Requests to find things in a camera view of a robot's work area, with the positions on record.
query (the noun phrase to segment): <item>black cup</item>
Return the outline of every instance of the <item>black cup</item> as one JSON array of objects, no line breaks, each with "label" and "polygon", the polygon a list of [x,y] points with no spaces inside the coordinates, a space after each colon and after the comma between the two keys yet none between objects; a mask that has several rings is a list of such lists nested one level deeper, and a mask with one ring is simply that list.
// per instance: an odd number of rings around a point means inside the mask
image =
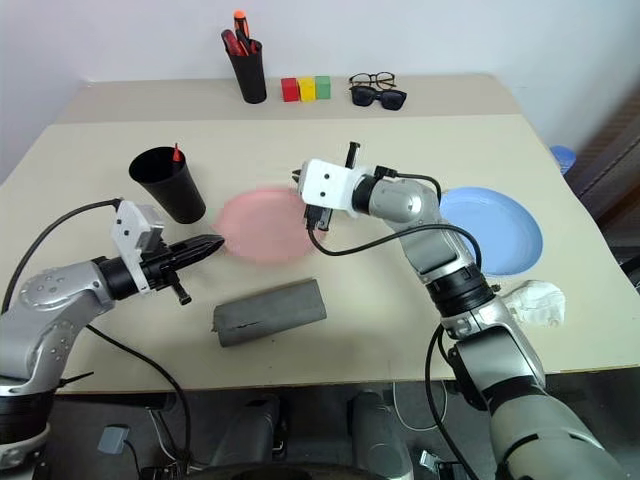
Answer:
[{"label": "black cup", "polygon": [[242,92],[242,98],[247,103],[264,102],[267,98],[267,87],[264,82],[264,70],[262,68],[262,44],[253,40],[257,53],[249,55],[229,55],[233,70],[236,72],[236,80]]},{"label": "black cup", "polygon": [[206,207],[193,183],[187,161],[173,161],[173,147],[157,147],[138,155],[129,165],[129,176],[153,195],[178,223],[202,218]]}]

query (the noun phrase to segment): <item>white cloth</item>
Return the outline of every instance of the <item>white cloth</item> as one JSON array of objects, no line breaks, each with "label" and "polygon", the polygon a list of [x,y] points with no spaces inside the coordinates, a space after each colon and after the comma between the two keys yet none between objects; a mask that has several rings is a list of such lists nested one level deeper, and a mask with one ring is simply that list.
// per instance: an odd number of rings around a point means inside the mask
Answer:
[{"label": "white cloth", "polygon": [[553,283],[530,280],[503,300],[519,323],[548,327],[564,323],[564,293]]}]

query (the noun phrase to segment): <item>blue cap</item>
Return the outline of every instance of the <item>blue cap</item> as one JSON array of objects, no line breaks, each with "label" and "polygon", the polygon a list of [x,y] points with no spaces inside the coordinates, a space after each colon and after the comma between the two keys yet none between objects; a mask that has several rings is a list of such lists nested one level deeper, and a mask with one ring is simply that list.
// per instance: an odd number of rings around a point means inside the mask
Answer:
[{"label": "blue cap", "polygon": [[564,175],[569,171],[573,164],[576,163],[576,152],[569,147],[563,145],[554,145],[550,148],[553,156],[556,157],[556,162],[560,165],[560,171]]}]

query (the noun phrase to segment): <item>orange marker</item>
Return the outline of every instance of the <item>orange marker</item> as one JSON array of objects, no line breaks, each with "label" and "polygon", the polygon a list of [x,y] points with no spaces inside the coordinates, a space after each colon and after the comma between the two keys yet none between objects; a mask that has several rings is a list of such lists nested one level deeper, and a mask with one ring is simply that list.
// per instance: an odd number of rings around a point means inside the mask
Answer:
[{"label": "orange marker", "polygon": [[173,147],[173,161],[176,163],[180,163],[180,150],[178,149],[178,143],[176,142],[176,146]]},{"label": "orange marker", "polygon": [[242,30],[247,38],[251,38],[249,35],[249,23],[247,22],[247,14],[244,10],[236,10],[233,12],[233,29]]}]

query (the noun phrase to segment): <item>black cable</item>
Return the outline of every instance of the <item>black cable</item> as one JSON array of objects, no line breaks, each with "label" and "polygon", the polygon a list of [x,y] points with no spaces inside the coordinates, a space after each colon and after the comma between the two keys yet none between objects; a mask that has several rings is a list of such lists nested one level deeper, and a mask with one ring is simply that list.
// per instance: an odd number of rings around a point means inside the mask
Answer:
[{"label": "black cable", "polygon": [[61,223],[66,222],[71,217],[75,217],[79,213],[86,212],[87,210],[93,210],[94,208],[100,207],[109,207],[112,206],[114,208],[118,208],[120,205],[120,199],[114,198],[112,200],[105,200],[102,202],[90,203],[88,205],[84,205],[80,208],[76,208],[75,210],[71,210],[69,213],[65,213],[63,216],[58,218],[55,222],[45,228],[38,238],[36,238],[35,242],[31,244],[27,253],[24,254],[20,262],[18,262],[18,266],[16,267],[13,275],[11,275],[11,279],[9,280],[9,285],[7,285],[7,290],[4,294],[4,300],[2,301],[2,311],[0,313],[5,313],[9,310],[9,304],[11,303],[11,297],[13,296],[13,291],[16,288],[16,284],[18,283],[18,279],[24,270],[24,267],[27,265],[27,262],[31,258],[31,256],[35,253],[36,249],[40,246],[43,240]]},{"label": "black cable", "polygon": [[430,177],[429,175],[414,175],[413,173],[398,173],[396,174],[398,178],[410,178],[412,180],[425,180],[431,183],[434,187],[436,187],[436,196],[438,197],[438,205],[442,201],[442,187],[440,186],[440,182],[438,182],[435,178]]},{"label": "black cable", "polygon": [[330,257],[342,257],[344,255],[351,255],[353,253],[362,252],[363,250],[377,247],[378,245],[382,245],[383,243],[390,242],[391,240],[404,237],[405,235],[410,235],[412,233],[422,232],[425,230],[451,230],[453,232],[459,233],[467,240],[469,240],[469,242],[473,246],[473,251],[476,256],[476,265],[478,265],[479,269],[482,268],[482,254],[480,252],[480,245],[478,244],[478,241],[475,239],[475,237],[463,228],[456,227],[455,225],[449,225],[448,223],[429,223],[426,225],[418,225],[417,227],[407,228],[406,230],[403,230],[401,232],[392,233],[391,235],[379,238],[378,240],[374,240],[373,242],[365,243],[364,245],[360,245],[359,247],[339,251],[327,250],[326,248],[324,248],[320,244],[320,242],[318,242],[318,239],[313,233],[313,228],[307,229],[307,232],[309,234],[311,243],[313,243],[313,245],[322,253],[324,253],[325,255],[329,255]]},{"label": "black cable", "polygon": [[451,366],[451,362],[449,361],[449,357],[447,356],[447,352],[444,349],[444,345],[442,344],[442,337],[443,337],[443,335],[438,335],[438,350],[440,350],[440,355],[442,355],[442,358],[444,358],[444,361],[447,362],[449,364],[449,366]]},{"label": "black cable", "polygon": [[171,450],[175,453],[178,451],[178,447],[176,447],[176,442],[173,439],[173,435],[171,435],[171,430],[169,430],[169,426],[167,425],[167,422],[164,421],[164,415],[162,415],[162,412],[158,411],[158,412],[151,412],[151,414],[153,415],[154,413],[156,413],[158,415],[158,419],[160,420],[160,423],[162,424],[162,428],[164,429],[164,433],[167,435],[167,438],[169,438],[169,444],[171,446]]},{"label": "black cable", "polygon": [[185,421],[185,426],[184,426],[184,448],[183,448],[183,452],[182,452],[182,457],[183,458],[181,458],[181,460],[185,463],[185,468],[186,468],[186,466],[189,463],[190,456],[191,456],[191,453],[190,453],[191,452],[191,409],[189,408],[189,403],[187,402],[187,397],[184,394],[184,390],[182,390],[182,387],[178,384],[178,382],[175,381],[175,379],[171,376],[171,374],[169,372],[167,372],[161,365],[156,363],[154,360],[152,360],[149,357],[143,355],[142,353],[134,350],[133,348],[127,347],[126,345],[123,345],[122,343],[118,342],[117,340],[114,340],[113,338],[109,337],[108,335],[102,333],[100,330],[98,330],[93,325],[87,325],[85,328],[87,330],[89,330],[90,332],[96,334],[97,336],[99,336],[103,340],[106,340],[110,344],[112,344],[112,345],[118,347],[119,349],[124,350],[128,354],[133,355],[134,357],[142,360],[147,365],[150,365],[158,373],[160,373],[160,375],[162,375],[165,378],[165,380],[167,380],[167,382],[169,382],[171,384],[173,389],[176,391],[176,394],[178,395],[178,399],[180,400],[180,404],[182,405],[182,410],[184,412],[184,421]]},{"label": "black cable", "polygon": [[129,450],[131,450],[133,461],[136,464],[136,472],[138,472],[138,478],[142,478],[142,472],[140,472],[140,464],[138,463],[138,454],[136,453],[136,449],[133,448],[133,444],[129,440],[124,440],[122,443],[124,443],[127,447],[129,447]]},{"label": "black cable", "polygon": [[438,328],[436,328],[435,332],[433,332],[433,336],[431,337],[431,341],[429,342],[429,347],[427,348],[427,358],[424,364],[424,386],[427,393],[427,402],[429,403],[429,410],[431,410],[431,415],[433,415],[433,420],[436,422],[436,425],[438,425],[438,429],[440,429],[440,433],[442,433],[442,436],[447,442],[447,445],[449,445],[449,448],[451,449],[455,457],[462,464],[465,471],[467,472],[467,475],[469,475],[471,480],[480,480],[478,476],[475,474],[475,472],[473,471],[473,469],[471,468],[471,466],[469,465],[469,463],[467,462],[467,460],[464,458],[464,456],[462,455],[462,452],[460,452],[457,445],[449,435],[449,432],[447,431],[446,427],[440,420],[436,403],[433,400],[433,391],[431,390],[431,359],[433,357],[433,349],[436,345],[436,342],[439,337],[442,337],[443,333],[444,333],[444,327],[442,325],[438,325]]}]

